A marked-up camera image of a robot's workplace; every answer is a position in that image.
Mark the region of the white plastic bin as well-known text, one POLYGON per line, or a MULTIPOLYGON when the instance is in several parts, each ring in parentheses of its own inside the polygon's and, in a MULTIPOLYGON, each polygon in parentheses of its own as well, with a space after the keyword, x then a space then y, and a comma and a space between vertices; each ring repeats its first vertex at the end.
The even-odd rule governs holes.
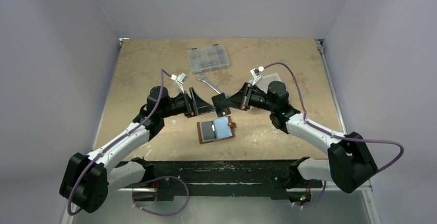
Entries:
POLYGON ((269 75, 262 75, 261 78, 256 82, 255 86, 257 86, 264 93, 268 91, 268 85, 273 81, 282 82, 278 73, 273 73, 269 75))

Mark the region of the brown leather card holder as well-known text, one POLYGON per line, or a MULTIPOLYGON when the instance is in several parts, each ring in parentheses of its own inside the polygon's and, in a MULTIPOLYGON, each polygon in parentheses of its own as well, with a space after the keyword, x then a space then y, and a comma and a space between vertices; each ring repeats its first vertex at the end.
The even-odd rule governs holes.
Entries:
POLYGON ((214 120, 197 122, 200 144, 207 144, 235 137, 236 123, 231 116, 223 116, 214 120))

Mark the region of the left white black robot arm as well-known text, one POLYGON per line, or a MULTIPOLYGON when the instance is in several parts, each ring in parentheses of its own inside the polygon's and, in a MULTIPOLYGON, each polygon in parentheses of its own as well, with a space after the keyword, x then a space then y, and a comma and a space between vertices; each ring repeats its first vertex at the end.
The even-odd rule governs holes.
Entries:
POLYGON ((190 118, 215 110, 215 106, 201 99, 193 88, 188 93, 170 97, 167 88, 153 87, 146 104, 123 132, 101 148, 70 157, 59 190, 68 200, 68 214, 74 216, 82 210, 95 212, 111 189, 117 191, 132 184, 148 187, 159 181, 153 173, 153 165, 144 159, 119 164, 135 149, 151 141, 164 127, 165 118, 179 114, 190 118))

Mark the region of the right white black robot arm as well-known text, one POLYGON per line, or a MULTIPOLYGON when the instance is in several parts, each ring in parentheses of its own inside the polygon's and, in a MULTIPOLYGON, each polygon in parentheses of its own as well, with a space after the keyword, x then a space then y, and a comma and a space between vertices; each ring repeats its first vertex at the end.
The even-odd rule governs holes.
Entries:
POLYGON ((296 136, 327 155, 326 160, 303 157, 290 166, 288 186, 302 186, 310 180, 330 181, 346 193, 352 193, 378 172, 376 162, 362 136, 343 134, 304 118, 289 102, 283 82, 273 81, 264 92, 246 82, 222 105, 243 111, 255 107, 270 112, 273 126, 296 136))

